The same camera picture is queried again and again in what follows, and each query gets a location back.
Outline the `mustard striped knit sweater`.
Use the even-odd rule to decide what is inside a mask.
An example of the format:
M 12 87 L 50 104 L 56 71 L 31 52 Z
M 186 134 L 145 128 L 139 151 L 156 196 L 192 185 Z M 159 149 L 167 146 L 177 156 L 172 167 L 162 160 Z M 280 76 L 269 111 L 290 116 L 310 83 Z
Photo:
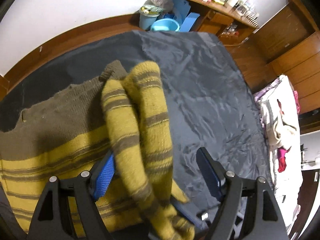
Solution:
M 193 239 L 194 227 L 170 203 L 188 197 L 172 177 L 168 109 L 152 61 L 129 72 L 113 61 L 101 75 L 24 109 L 1 133 L 1 185 L 22 230 L 29 232 L 51 176 L 72 178 L 107 152 L 116 170 L 97 208 L 108 231 L 146 221 L 160 239 Z

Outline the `pile of clothes on bed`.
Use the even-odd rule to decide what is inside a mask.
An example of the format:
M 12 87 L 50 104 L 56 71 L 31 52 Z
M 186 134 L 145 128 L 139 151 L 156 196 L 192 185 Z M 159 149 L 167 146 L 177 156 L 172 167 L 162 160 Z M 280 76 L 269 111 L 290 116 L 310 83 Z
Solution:
M 298 214 L 298 194 L 303 183 L 300 153 L 298 93 L 286 75 L 254 94 L 265 131 L 274 195 L 287 232 Z

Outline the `dark grey table cover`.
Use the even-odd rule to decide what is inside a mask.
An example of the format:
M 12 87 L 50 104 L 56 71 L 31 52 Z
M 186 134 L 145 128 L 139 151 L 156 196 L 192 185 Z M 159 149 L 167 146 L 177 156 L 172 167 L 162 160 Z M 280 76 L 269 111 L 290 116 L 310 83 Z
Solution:
M 205 147 L 237 175 L 270 179 L 268 148 L 252 92 L 214 35 L 131 31 L 58 56 L 1 101 L 1 215 L 17 237 L 28 231 L 51 176 L 90 169 L 110 145 L 101 107 L 103 71 L 158 64 L 168 106 L 174 179 L 213 220 L 219 202 L 196 163 Z

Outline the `wooden wardrobe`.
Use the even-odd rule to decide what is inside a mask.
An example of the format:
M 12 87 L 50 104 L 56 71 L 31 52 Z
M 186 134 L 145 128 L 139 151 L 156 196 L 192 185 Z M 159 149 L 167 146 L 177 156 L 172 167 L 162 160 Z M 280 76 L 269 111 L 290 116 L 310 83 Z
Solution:
M 319 131 L 319 26 L 301 0 L 287 0 L 253 40 L 276 75 L 298 92 L 302 133 Z

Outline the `wooden desk with clutter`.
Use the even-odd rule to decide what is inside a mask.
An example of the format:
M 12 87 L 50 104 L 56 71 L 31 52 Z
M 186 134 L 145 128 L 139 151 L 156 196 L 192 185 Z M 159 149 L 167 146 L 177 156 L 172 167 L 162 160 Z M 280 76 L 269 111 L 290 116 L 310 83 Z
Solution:
M 191 31 L 206 32 L 216 35 L 225 46 L 238 46 L 258 29 L 245 16 L 240 16 L 229 5 L 203 0 L 186 0 L 190 11 L 200 16 Z

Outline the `blue plastic basin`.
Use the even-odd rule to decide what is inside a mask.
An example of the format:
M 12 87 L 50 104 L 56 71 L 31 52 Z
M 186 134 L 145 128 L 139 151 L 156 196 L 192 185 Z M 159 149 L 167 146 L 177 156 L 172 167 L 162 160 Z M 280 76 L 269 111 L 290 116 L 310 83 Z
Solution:
M 151 27 L 151 31 L 179 31 L 179 23 L 171 18 L 163 18 L 155 21 Z

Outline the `light blue plastic bucket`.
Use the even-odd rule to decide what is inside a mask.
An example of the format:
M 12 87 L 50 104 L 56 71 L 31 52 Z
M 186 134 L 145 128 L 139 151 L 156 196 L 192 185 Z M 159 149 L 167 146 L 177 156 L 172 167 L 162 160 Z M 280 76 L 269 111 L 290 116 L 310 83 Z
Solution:
M 151 25 L 157 20 L 157 17 L 162 13 L 161 7 L 145 4 L 139 9 L 139 27 L 143 30 L 150 29 Z

